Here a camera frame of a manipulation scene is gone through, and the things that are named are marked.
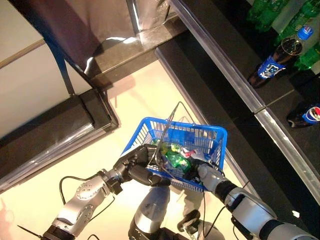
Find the green bottle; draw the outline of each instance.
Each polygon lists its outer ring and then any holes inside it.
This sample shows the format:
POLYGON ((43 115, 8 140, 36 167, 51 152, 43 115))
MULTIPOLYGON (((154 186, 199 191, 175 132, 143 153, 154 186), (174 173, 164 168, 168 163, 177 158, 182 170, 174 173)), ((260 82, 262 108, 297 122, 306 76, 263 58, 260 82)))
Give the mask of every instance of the green bottle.
POLYGON ((189 160, 181 156, 178 152, 170 149, 166 152, 165 156, 173 167, 181 169, 184 174, 191 168, 189 160))
POLYGON ((282 39, 295 34, 310 19, 316 17, 320 13, 320 0, 306 1, 298 13, 289 22, 288 26, 274 41, 274 45, 278 46, 282 39))
POLYGON ((246 20, 255 23, 262 11, 266 8, 268 2, 269 0, 254 0, 254 3, 246 16, 246 20))
POLYGON ((300 71, 310 69, 313 64, 320 60, 320 43, 316 43, 311 47, 304 55, 300 56, 295 62, 296 66, 300 71))
POLYGON ((270 1, 265 10, 258 17, 257 23, 255 24, 255 29, 260 33, 268 31, 276 17, 280 14, 281 10, 285 5, 287 5, 288 2, 289 0, 270 1))

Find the blue plastic basket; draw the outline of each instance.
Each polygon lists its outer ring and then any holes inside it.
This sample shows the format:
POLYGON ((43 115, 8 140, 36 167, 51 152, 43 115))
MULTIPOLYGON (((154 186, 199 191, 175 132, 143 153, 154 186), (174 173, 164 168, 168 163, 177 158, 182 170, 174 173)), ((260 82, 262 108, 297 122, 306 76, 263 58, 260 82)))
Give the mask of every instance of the blue plastic basket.
MULTIPOLYGON (((164 119, 154 117, 144 118, 125 147, 124 152, 132 147, 151 144, 153 140, 160 139, 167 123, 168 121, 164 119)), ((202 150, 207 162, 211 166, 216 165, 219 169, 223 169, 227 131, 222 127, 172 121, 167 133, 164 135, 163 141, 180 144, 189 150, 202 150)), ((170 174, 176 179, 172 178, 162 169, 159 169, 156 165, 149 165, 147 168, 157 175, 169 178, 173 185, 197 192, 203 191, 201 184, 184 179, 184 173, 179 168, 168 169, 170 174)))

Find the pepsi bottle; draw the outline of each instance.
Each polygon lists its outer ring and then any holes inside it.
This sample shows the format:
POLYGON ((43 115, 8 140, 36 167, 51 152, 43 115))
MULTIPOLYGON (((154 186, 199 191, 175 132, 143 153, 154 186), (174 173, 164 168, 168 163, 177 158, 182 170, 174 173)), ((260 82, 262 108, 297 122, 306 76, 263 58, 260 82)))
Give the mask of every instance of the pepsi bottle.
POLYGON ((286 120, 292 128, 305 128, 320 123, 320 104, 300 103, 286 120))
POLYGON ((293 64, 303 50, 304 42, 312 35, 310 26, 303 26, 297 34, 284 38, 281 44, 248 78, 248 82, 255 89, 262 87, 268 80, 287 65, 293 64))

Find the bottle cap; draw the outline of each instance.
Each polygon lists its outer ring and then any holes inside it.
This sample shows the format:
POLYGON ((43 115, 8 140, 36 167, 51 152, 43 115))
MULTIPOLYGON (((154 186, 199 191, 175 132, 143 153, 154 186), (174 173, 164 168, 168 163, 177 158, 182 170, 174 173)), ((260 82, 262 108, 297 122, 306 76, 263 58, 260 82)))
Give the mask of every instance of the bottle cap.
POLYGON ((307 40, 313 33, 312 27, 305 25, 297 32, 297 36, 302 40, 307 40))

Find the soda bottle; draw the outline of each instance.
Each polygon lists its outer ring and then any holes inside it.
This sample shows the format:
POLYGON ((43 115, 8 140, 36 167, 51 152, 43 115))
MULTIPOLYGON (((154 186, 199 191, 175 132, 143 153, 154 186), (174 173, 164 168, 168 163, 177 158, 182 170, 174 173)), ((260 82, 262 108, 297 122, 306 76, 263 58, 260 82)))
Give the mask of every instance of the soda bottle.
POLYGON ((305 128, 320 123, 320 104, 300 103, 286 120, 292 128, 305 128))
POLYGON ((268 31, 271 28, 273 21, 288 2, 289 0, 271 0, 259 16, 257 23, 255 24, 255 29, 260 33, 268 31))
POLYGON ((186 173, 191 168, 191 164, 188 159, 181 156, 178 152, 170 149, 167 151, 165 156, 173 167, 181 169, 183 173, 186 173))
POLYGON ((309 19, 316 17, 319 13, 320 0, 306 1, 282 33, 275 39, 274 45, 277 46, 282 39, 296 33, 309 19))
POLYGON ((248 82, 255 89, 267 83, 267 79, 274 77, 280 71, 286 69, 286 65, 292 64, 302 52, 305 40, 313 33, 310 26, 302 27, 297 34, 286 37, 281 44, 248 78, 248 82))
POLYGON ((316 43, 304 55, 300 56, 294 66, 300 71, 310 69, 313 64, 320 60, 320 43, 316 43))
POLYGON ((269 0, 254 0, 254 3, 246 16, 246 20, 255 23, 262 11, 266 8, 268 2, 269 0))

